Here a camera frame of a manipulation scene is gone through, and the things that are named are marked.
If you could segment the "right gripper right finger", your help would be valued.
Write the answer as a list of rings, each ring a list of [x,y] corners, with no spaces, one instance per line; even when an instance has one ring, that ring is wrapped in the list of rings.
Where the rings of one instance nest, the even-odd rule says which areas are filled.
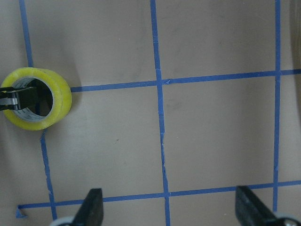
[[[237,186],[235,214],[241,226],[281,226],[282,220],[248,186]]]

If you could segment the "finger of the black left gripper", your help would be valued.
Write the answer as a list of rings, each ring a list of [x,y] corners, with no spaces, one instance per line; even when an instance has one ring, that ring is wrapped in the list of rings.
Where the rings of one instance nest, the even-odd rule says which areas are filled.
[[[36,87],[4,87],[0,88],[0,110],[18,111],[39,102]]]

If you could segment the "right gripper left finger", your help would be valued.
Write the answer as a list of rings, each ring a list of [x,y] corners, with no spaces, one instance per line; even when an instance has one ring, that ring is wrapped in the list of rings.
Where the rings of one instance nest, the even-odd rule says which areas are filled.
[[[103,193],[101,188],[90,189],[79,211],[75,215],[72,226],[101,226],[103,223]]]

